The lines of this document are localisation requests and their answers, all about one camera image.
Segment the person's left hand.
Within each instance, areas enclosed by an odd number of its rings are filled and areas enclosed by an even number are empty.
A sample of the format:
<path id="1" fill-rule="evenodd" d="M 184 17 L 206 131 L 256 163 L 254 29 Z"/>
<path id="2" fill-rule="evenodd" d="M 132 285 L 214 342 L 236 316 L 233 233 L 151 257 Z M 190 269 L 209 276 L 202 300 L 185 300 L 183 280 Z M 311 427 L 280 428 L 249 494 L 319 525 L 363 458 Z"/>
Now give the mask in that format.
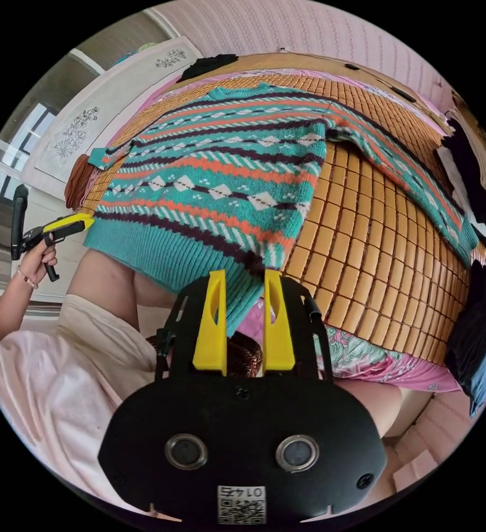
<path id="1" fill-rule="evenodd" d="M 18 266 L 18 273 L 31 288 L 36 289 L 47 274 L 46 266 L 54 267 L 56 264 L 55 245 L 41 241 L 25 253 Z"/>

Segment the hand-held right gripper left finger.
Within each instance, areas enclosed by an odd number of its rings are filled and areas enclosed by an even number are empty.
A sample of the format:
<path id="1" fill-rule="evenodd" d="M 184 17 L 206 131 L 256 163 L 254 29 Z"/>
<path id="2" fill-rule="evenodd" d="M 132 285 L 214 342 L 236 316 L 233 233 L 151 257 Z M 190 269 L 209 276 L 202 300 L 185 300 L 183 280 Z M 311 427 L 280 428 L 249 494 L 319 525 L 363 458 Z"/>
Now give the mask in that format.
<path id="1" fill-rule="evenodd" d="M 212 271 L 209 274 L 192 363 L 197 371 L 227 375 L 226 278 L 224 270 Z"/>

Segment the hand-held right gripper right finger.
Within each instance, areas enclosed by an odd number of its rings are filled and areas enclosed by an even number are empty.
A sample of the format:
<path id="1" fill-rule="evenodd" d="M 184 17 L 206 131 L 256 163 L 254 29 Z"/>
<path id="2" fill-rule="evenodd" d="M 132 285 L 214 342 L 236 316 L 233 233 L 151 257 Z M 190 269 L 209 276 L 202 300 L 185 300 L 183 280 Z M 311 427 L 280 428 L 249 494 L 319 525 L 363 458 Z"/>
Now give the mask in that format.
<path id="1" fill-rule="evenodd" d="M 264 303 L 263 370 L 291 371 L 295 355 L 282 278 L 276 270 L 265 271 Z"/>

